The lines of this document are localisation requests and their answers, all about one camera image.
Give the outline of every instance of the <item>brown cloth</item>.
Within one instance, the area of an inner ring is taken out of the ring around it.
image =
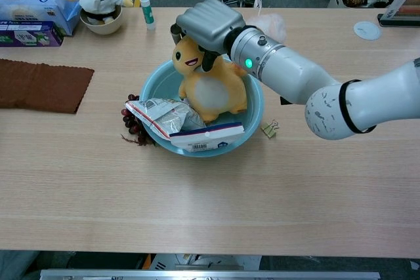
[[[93,72],[0,59],[0,108],[76,113]]]

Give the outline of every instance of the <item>small bowl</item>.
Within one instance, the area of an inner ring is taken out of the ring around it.
[[[86,12],[83,9],[80,12],[80,20],[93,33],[96,33],[96,34],[99,34],[99,35],[109,35],[109,34],[112,34],[115,31],[117,31],[123,23],[123,10],[122,10],[121,6],[116,6],[115,9],[116,10],[115,10],[114,21],[112,21],[110,23],[107,23],[107,24],[98,24],[98,25],[91,24],[87,20]]]
[[[184,77],[173,67],[172,60],[163,63],[147,78],[141,92],[140,99],[145,101],[150,98],[172,98],[179,100],[178,89]],[[254,77],[247,75],[243,78],[247,91],[247,110],[243,113],[233,115],[223,113],[207,126],[241,122],[245,133],[235,142],[217,149],[207,151],[189,152],[173,146],[170,141],[164,140],[156,135],[149,127],[144,126],[149,135],[162,147],[171,152],[185,155],[187,157],[214,157],[222,155],[242,145],[247,141],[260,125],[264,112],[264,94],[261,86]]]

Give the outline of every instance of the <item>wooden table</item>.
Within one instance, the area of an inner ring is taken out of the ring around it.
[[[137,147],[119,113],[127,95],[171,57],[182,8],[140,9],[100,37],[79,26],[60,48],[0,49],[0,57],[95,69],[76,115],[0,110],[0,248],[420,257],[420,128],[384,123],[327,141],[303,106],[264,88],[264,121],[242,147],[210,159]],[[369,9],[264,9],[287,24],[286,45],[340,81],[367,79],[420,56],[420,29],[353,32]],[[255,11],[242,10],[244,16]]]

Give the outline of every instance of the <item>pikachu-like plush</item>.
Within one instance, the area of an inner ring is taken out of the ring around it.
[[[196,71],[203,62],[203,56],[198,44],[188,36],[176,45],[172,55],[173,65],[184,76],[179,97],[187,98],[206,123],[226,111],[233,114],[245,111],[247,94],[241,77],[247,72],[225,61],[222,56],[216,58],[210,71]]]

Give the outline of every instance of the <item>glue stick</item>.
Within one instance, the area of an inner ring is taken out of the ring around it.
[[[155,19],[152,13],[152,8],[150,6],[150,0],[140,0],[140,4],[142,6],[147,30],[154,30],[156,26],[155,26]]]

